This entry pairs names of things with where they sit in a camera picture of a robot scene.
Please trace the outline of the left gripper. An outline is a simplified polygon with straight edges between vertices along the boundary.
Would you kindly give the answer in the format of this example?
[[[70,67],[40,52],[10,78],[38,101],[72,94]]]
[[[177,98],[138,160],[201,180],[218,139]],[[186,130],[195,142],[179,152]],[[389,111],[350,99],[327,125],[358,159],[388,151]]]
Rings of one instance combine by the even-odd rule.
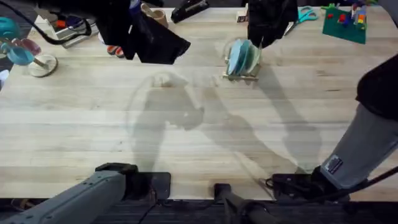
[[[135,57],[136,48],[129,33],[132,22],[128,6],[105,6],[96,16],[96,25],[108,45],[107,53],[127,60]]]

